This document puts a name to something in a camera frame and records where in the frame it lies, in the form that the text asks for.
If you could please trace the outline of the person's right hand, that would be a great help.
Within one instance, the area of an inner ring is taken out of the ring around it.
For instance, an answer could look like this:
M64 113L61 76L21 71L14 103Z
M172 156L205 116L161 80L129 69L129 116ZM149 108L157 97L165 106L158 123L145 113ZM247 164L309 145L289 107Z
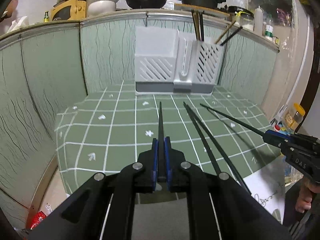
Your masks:
M314 194L319 194L319 186L310 183L310 181L304 181L299 191L295 210L299 213L310 210Z

